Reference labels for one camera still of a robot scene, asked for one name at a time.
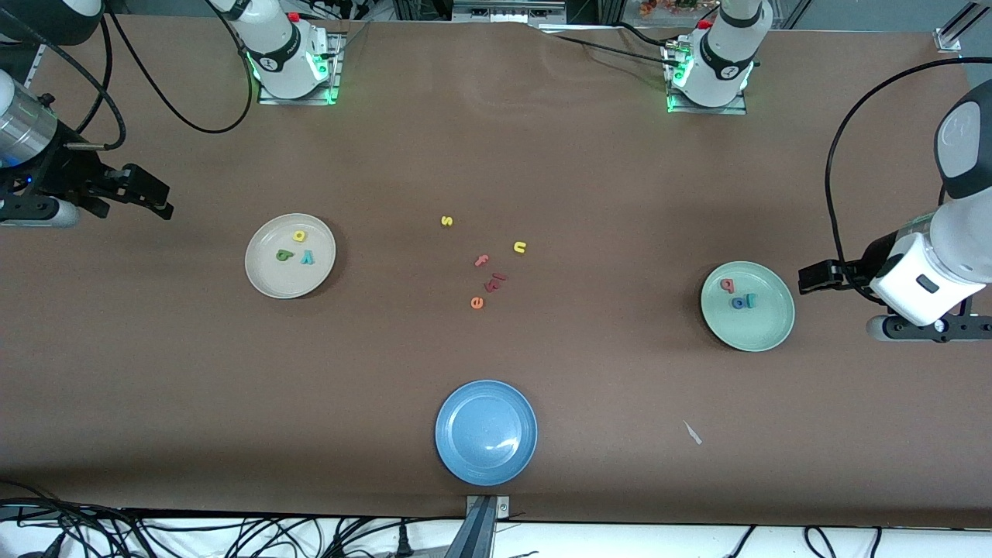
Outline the pale green round plate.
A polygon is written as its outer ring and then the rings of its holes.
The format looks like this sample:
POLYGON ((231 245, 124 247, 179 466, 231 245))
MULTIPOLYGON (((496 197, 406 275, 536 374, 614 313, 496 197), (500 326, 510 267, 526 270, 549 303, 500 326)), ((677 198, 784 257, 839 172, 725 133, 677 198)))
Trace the pale green round plate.
POLYGON ((766 352, 790 335, 796 322, 796 305, 786 283, 771 269, 750 261, 724 263, 709 273, 701 286, 699 307, 712 335, 741 352, 766 352), (719 286, 722 278, 735 282, 729 294, 719 286), (736 310, 734 297, 757 295, 755 308, 736 310))

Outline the beige round plate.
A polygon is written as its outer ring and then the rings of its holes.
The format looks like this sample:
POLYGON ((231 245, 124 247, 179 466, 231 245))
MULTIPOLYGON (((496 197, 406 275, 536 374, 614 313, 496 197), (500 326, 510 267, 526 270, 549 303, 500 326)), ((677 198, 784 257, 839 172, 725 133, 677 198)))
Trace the beige round plate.
POLYGON ((248 281, 260 293, 273 299, 295 299, 318 289, 336 264, 337 243, 332 230, 321 219, 308 213, 287 213, 266 222, 249 240, 244 257, 248 281), (304 243, 293 241, 295 230, 305 230, 304 243), (289 261, 277 261, 278 250, 294 252, 289 261), (313 252, 315 263, 302 265, 305 250, 313 252))

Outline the brown table cover sheet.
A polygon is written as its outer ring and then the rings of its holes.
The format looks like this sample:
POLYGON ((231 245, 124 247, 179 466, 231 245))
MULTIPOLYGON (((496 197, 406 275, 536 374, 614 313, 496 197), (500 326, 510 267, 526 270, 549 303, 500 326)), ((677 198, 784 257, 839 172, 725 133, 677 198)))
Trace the brown table cover sheet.
POLYGON ((667 113, 645 61, 521 24, 373 22, 336 105, 206 135, 115 40, 128 139, 104 160, 176 212, 0 227, 0 479, 127 508, 460 515, 474 488, 440 463, 437 409, 492 378, 538 417, 499 487, 528 522, 992 526, 992 342, 880 343, 850 292, 794 297, 762 353, 699 313, 720 264, 795 289, 832 256, 834 131, 938 57, 924 33, 759 51, 745 115, 667 113), (287 213, 338 253, 273 299, 244 257, 287 213))

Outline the blue round plate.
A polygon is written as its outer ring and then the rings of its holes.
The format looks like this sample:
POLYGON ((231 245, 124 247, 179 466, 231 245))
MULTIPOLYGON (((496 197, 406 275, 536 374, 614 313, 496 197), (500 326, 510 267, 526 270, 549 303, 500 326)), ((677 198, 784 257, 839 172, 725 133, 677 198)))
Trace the blue round plate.
POLYGON ((433 439, 437 456, 454 477, 478 487, 497 487, 531 463, 539 427, 534 408, 520 390, 496 379, 478 379, 446 397, 433 439))

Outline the silver metal box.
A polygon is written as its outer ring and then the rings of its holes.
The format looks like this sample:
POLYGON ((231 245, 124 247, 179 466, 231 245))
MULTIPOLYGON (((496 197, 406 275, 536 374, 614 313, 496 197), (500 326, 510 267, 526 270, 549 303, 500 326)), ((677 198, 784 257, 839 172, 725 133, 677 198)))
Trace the silver metal box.
POLYGON ((564 25, 567 4, 564 0, 453 0, 451 21, 564 25))

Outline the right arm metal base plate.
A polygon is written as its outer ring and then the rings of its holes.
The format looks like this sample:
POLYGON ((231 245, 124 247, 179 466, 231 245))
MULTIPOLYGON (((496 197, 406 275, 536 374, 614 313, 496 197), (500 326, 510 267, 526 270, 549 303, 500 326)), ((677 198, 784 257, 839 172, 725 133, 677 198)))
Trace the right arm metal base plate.
POLYGON ((335 105, 338 98, 347 35, 297 22, 300 42, 294 53, 251 53, 261 105, 335 105))

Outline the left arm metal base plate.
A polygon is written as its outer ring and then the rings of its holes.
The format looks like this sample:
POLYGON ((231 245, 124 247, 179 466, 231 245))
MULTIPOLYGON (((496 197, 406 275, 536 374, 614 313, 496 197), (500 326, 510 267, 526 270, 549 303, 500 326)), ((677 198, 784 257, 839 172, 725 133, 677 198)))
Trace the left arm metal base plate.
POLYGON ((696 78, 692 74, 705 70, 705 65, 695 61, 694 45, 688 35, 666 40, 660 47, 666 67, 666 106, 667 112, 687 112, 695 114, 744 115, 746 102, 744 88, 753 66, 748 66, 741 77, 720 81, 696 78))

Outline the aluminium corner bracket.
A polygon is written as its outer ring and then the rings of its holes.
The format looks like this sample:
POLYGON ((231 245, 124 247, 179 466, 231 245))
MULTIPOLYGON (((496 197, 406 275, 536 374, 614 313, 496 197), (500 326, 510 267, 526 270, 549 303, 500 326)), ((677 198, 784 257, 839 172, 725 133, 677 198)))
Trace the aluminium corner bracket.
POLYGON ((963 37, 987 17, 992 17, 992 0, 968 0, 945 25, 933 32, 939 52, 959 52, 963 37))

